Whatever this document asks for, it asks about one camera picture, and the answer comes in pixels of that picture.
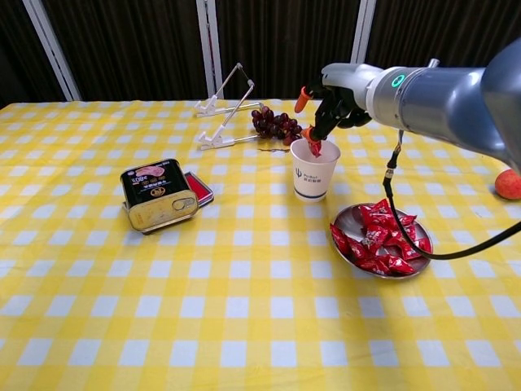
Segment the orange red peach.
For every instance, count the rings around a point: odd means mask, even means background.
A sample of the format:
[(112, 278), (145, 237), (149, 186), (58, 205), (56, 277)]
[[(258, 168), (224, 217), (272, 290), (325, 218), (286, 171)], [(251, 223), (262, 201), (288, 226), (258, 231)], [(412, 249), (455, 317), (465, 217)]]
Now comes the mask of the orange red peach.
[(494, 188), (495, 192), (506, 200), (521, 200), (521, 176), (512, 169), (497, 175)]

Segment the flat red tin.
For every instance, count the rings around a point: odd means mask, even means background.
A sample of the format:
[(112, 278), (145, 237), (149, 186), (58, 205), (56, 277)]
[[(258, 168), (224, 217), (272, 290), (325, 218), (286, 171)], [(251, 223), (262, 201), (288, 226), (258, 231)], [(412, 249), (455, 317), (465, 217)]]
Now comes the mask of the flat red tin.
[(184, 173), (190, 189), (195, 193), (200, 208), (214, 200), (213, 190), (192, 172)]

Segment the grey aluminium frame post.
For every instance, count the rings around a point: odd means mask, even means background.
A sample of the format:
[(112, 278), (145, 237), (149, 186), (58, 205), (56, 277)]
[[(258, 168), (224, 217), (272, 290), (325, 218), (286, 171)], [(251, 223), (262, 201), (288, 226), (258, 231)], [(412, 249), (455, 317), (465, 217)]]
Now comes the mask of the grey aluminium frame post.
[(351, 63), (363, 64), (366, 61), (376, 4), (377, 0), (360, 0), (352, 41)]
[(199, 35), (204, 61), (205, 81), (208, 96), (214, 94), (222, 99), (220, 90), (223, 82), (221, 53), (217, 27), (216, 0), (195, 0), (199, 21)]
[(65, 58), (62, 47), (55, 34), (42, 0), (22, 0), (28, 17), (42, 44), (46, 57), (62, 90), (64, 98), (68, 101), (82, 101), (77, 83)]

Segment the black gold luncheon meat tin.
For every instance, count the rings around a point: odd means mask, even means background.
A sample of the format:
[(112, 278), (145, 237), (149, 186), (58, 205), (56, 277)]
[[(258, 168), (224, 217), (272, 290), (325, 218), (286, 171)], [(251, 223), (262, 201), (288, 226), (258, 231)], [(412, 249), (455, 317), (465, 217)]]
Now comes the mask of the black gold luncheon meat tin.
[(192, 218), (199, 201), (175, 159), (126, 170), (120, 176), (131, 226), (143, 234)]

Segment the black pleated curtain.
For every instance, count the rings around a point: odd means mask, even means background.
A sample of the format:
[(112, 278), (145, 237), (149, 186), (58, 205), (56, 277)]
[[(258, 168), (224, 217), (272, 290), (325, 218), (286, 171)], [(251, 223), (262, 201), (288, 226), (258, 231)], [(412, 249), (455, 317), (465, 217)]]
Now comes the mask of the black pleated curtain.
[[(42, 0), (86, 101), (201, 99), (195, 0)], [(223, 71), (241, 63), (257, 98), (295, 98), (349, 61), (361, 0), (215, 0)], [(521, 37), (521, 0), (376, 0), (366, 62), (484, 66)], [(0, 0), (0, 108), (64, 94), (22, 0)]]

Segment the yellow white checkered tablecloth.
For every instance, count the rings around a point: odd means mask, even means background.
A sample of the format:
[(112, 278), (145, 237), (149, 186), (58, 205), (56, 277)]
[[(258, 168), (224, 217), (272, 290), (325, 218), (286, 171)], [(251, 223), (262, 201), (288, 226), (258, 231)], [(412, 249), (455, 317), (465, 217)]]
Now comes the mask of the yellow white checkered tablecloth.
[[(388, 281), (346, 264), (337, 213), (379, 201), (395, 130), (336, 130), (326, 198), (281, 143), (202, 152), (191, 103), (0, 110), (0, 391), (521, 391), (521, 235)], [(214, 193), (143, 234), (120, 176), (178, 161)]]

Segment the dark red grape bunch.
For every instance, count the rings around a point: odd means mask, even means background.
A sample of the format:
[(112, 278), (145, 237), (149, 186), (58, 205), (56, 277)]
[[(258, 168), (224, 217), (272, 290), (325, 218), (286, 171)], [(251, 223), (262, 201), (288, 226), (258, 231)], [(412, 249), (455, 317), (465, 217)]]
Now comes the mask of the dark red grape bunch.
[(262, 106), (252, 110), (251, 116), (253, 127), (261, 138), (276, 138), (286, 146), (301, 138), (302, 127), (285, 112), (275, 115), (269, 107)]

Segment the silver metal plate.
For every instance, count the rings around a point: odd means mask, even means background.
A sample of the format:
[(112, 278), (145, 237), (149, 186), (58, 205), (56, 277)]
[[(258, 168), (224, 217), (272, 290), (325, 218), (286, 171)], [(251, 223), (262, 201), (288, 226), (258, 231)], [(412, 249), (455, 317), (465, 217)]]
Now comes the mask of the silver metal plate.
[[(407, 279), (419, 275), (430, 264), (427, 257), (422, 256), (414, 251), (412, 247), (406, 242), (402, 234), (398, 230), (396, 220), (393, 215), (384, 224), (370, 224), (385, 227), (389, 230), (389, 235), (385, 242), (380, 246), (367, 245), (364, 241), (366, 237), (366, 228), (359, 211), (361, 204), (355, 204), (342, 210), (334, 222), (330, 224), (331, 237), (334, 241), (334, 246), (341, 257), (347, 263), (354, 266), (357, 270), (363, 271), (367, 274), (374, 275), (384, 279)], [(376, 275), (368, 271), (362, 270), (357, 266), (357, 263), (372, 257), (374, 255), (392, 255), (402, 258), (408, 262), (416, 272), (413, 275)]]

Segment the white paper cup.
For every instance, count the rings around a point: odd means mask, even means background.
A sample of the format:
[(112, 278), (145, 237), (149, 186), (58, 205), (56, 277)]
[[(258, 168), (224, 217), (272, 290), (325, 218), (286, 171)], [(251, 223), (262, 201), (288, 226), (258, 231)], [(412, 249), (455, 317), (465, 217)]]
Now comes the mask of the white paper cup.
[(296, 196), (304, 202), (323, 200), (329, 188), (336, 163), (341, 156), (330, 141), (321, 144), (320, 156), (315, 156), (304, 138), (290, 146), (293, 165), (293, 186)]

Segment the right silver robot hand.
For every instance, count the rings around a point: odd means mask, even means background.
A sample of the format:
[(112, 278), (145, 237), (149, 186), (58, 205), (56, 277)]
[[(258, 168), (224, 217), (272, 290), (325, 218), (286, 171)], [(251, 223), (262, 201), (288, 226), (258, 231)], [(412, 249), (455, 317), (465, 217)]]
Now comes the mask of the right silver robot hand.
[(366, 108), (369, 84), (382, 72), (367, 64), (328, 64), (321, 75), (303, 86), (295, 105), (302, 112), (311, 99), (322, 102), (315, 112), (314, 123), (301, 132), (303, 138), (317, 143), (336, 127), (361, 127), (371, 121)]

